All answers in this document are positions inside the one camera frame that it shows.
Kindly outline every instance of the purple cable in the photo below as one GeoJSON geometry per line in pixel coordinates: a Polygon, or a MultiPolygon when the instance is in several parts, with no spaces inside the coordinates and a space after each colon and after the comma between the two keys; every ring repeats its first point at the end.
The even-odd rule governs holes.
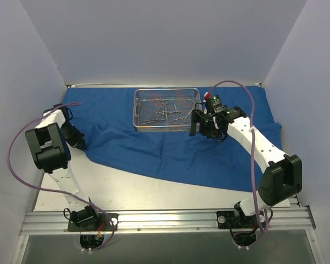
{"type": "MultiPolygon", "coordinates": [[[[253,128],[253,115],[254,115],[254,111],[255,111],[255,103],[254,103],[254,99],[252,94],[250,93],[250,91],[247,89],[247,87],[245,87],[243,84],[237,82],[237,81],[233,81],[233,80],[225,80],[225,81],[220,81],[217,84],[215,84],[213,87],[210,88],[209,90],[209,94],[210,92],[218,85],[223,84],[223,83],[234,83],[237,84],[239,86],[241,86],[244,90],[246,90],[246,92],[248,93],[250,100],[252,102],[252,111],[251,111],[251,115],[250,115],[250,123],[249,126],[251,128],[253,128]]],[[[253,201],[254,201],[254,209],[255,209],[255,215],[256,215],[256,219],[257,219],[257,223],[259,226],[260,231],[262,232],[262,234],[266,234],[269,230],[269,218],[268,218],[268,213],[267,210],[264,210],[264,215],[265,215],[265,222],[266,227],[265,229],[263,228],[261,222],[260,222],[260,218],[259,218],[259,209],[258,209],[258,199],[257,199],[257,190],[255,187],[255,172],[254,172],[254,152],[255,152],[255,132],[254,129],[251,130],[252,131],[252,147],[251,147],[251,183],[252,183],[252,193],[253,193],[253,201]]]]}
{"type": "Polygon", "coordinates": [[[104,247],[114,236],[114,233],[115,233],[115,225],[114,223],[111,221],[111,217],[109,216],[109,214],[107,212],[105,212],[103,209],[101,209],[100,207],[94,205],[93,203],[91,202],[88,202],[76,195],[74,195],[73,193],[71,192],[68,192],[68,191],[62,191],[62,190],[54,190],[54,189],[47,189],[47,188],[42,188],[42,187],[39,187],[39,186],[35,186],[35,185],[32,185],[28,182],[26,182],[25,180],[21,179],[21,177],[19,177],[16,172],[14,171],[14,169],[12,168],[12,165],[11,165],[11,160],[10,160],[10,154],[11,154],[11,150],[12,150],[12,147],[13,147],[13,144],[15,143],[16,139],[18,138],[18,136],[28,127],[30,126],[31,124],[33,123],[36,123],[38,121],[41,121],[45,118],[47,118],[48,116],[50,116],[54,111],[56,111],[57,109],[60,109],[62,107],[65,107],[65,106],[80,106],[81,103],[80,102],[72,102],[72,103],[67,103],[67,104],[62,104],[54,109],[52,109],[48,114],[46,114],[44,117],[41,117],[41,118],[37,118],[29,123],[27,123],[25,126],[23,126],[23,128],[21,128],[21,130],[15,135],[15,137],[13,138],[11,144],[10,144],[10,147],[9,147],[9,150],[7,152],[7,156],[6,156],[6,164],[7,164],[7,167],[9,168],[11,174],[13,175],[13,177],[15,177],[16,180],[18,180],[20,183],[30,187],[30,188],[33,188],[33,189],[36,189],[36,190],[39,190],[39,191],[49,191],[51,193],[59,193],[59,194],[66,194],[66,195],[69,195],[69,196],[72,196],[73,198],[95,208],[96,210],[102,212],[109,220],[110,220],[110,224],[112,225],[113,227],[113,230],[112,230],[112,233],[111,235],[109,236],[109,238],[106,240],[106,241],[103,241],[103,244],[101,244],[100,246],[92,249],[92,250],[98,250],[98,249],[101,249],[102,247],[104,247]]]}

